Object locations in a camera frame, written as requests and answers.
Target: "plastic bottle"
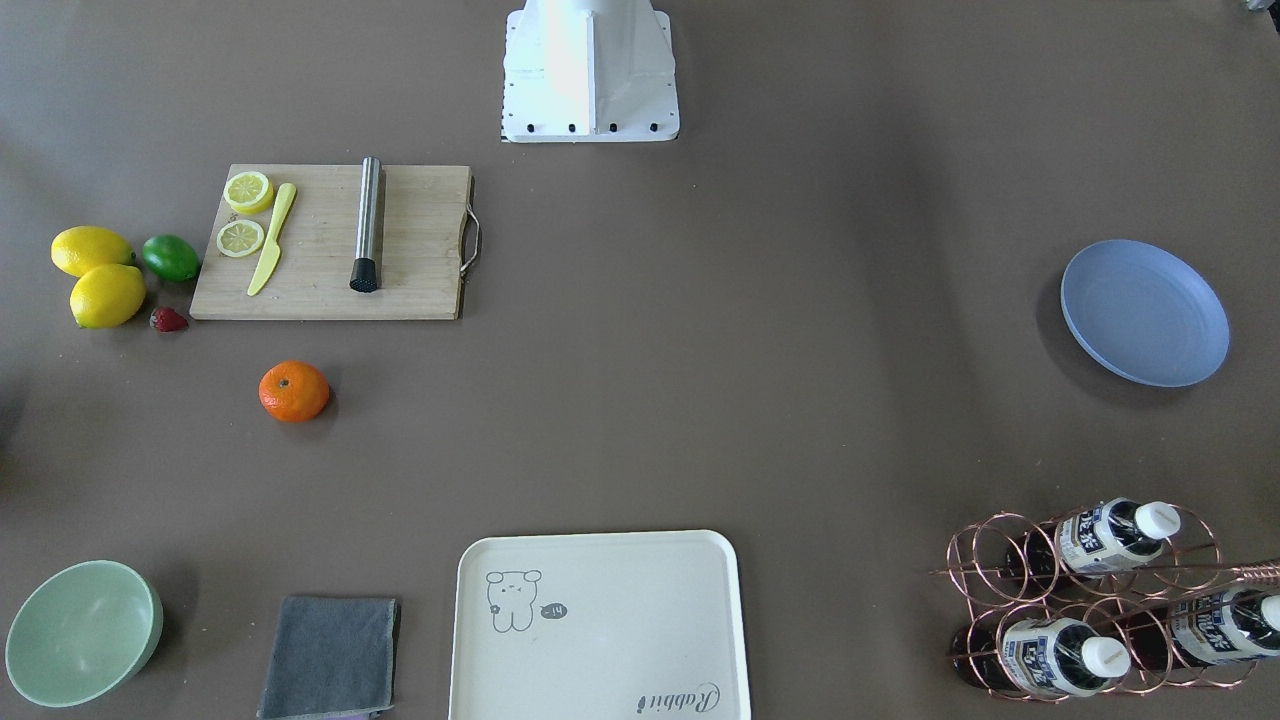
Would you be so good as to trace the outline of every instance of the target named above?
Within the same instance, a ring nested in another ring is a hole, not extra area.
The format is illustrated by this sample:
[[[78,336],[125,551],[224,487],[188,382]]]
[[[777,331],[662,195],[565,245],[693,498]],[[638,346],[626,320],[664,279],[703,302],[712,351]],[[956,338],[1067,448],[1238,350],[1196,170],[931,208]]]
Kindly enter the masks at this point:
[[[951,643],[956,673],[970,685],[1025,692],[1039,700],[1089,697],[1108,689],[1130,667],[1129,650],[1079,620],[1021,620],[1005,628],[1000,642],[988,630],[968,628]]]
[[[1030,582],[1037,588],[1048,589],[1059,557],[1065,571],[1091,578],[1155,560],[1165,552],[1165,538],[1181,528],[1181,518],[1167,502],[1139,505],[1117,497],[1071,515],[1057,525],[1041,528],[1053,538],[1056,557],[1041,533],[1028,533],[1019,544],[1027,555]],[[1023,559],[1016,548],[1009,548],[1005,564],[1009,577],[1023,577]]]
[[[1157,624],[1152,624],[1152,616]],[[1135,615],[1128,628],[1134,655],[1147,670],[1207,667],[1280,657],[1280,592],[1245,585],[1184,600]],[[1170,665],[1169,641],[1178,651]]]

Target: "white tray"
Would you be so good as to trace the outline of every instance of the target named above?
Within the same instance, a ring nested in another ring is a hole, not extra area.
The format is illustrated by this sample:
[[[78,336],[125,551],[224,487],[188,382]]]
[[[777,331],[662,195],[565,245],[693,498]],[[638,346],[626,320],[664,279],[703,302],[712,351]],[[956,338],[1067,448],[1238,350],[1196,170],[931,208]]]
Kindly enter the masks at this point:
[[[646,716],[751,716],[737,557],[723,536],[511,537],[467,548],[451,720]]]

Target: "plate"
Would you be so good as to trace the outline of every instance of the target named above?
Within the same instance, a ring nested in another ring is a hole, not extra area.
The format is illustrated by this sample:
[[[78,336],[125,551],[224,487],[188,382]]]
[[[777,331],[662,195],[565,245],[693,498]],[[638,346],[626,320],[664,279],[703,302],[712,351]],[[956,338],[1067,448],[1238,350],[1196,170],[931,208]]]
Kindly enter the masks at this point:
[[[1094,360],[1148,386],[1204,380],[1230,345],[1226,313],[1204,278],[1135,240],[1097,242],[1071,259],[1062,274],[1062,314]]]
[[[486,538],[458,564],[451,720],[751,716],[712,530]]]

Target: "gray towel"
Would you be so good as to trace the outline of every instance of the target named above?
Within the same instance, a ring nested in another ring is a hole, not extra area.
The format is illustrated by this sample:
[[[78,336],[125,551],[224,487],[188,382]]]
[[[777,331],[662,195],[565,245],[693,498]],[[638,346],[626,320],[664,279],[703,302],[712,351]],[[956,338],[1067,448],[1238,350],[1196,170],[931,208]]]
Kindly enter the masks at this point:
[[[388,710],[394,628],[394,600],[284,598],[257,716],[321,720]]]

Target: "green bowl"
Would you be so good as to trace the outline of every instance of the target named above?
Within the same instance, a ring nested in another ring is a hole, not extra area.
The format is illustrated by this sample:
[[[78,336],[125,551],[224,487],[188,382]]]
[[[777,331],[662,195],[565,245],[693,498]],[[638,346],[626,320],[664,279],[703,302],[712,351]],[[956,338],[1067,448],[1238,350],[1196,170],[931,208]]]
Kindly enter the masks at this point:
[[[4,660],[23,697],[45,707],[88,702],[146,665],[160,641],[160,596],[111,560],[72,565],[22,603]]]

